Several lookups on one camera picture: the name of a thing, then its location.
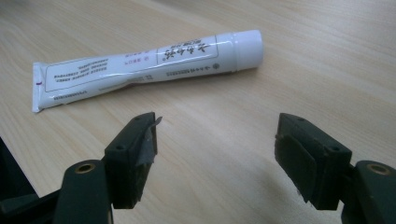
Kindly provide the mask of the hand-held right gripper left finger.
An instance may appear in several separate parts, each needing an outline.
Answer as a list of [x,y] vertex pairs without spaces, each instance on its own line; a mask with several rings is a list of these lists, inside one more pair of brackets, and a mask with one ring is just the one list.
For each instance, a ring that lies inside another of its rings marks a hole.
[[106,178],[115,209],[133,209],[141,200],[158,153],[156,126],[161,120],[154,112],[136,116],[106,147]]

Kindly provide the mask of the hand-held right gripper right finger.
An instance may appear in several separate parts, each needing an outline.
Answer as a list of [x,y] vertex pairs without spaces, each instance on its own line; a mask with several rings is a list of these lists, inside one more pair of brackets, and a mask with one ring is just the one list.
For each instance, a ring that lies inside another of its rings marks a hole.
[[280,113],[275,157],[304,201],[318,210],[336,210],[344,175],[349,167],[350,149],[307,119]]

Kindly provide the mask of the white toothpaste tube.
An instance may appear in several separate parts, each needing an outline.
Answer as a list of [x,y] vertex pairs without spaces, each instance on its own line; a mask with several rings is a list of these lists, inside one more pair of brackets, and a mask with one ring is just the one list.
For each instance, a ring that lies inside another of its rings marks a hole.
[[262,59],[262,33],[250,30],[134,53],[34,63],[32,111],[38,113],[131,84],[256,68]]

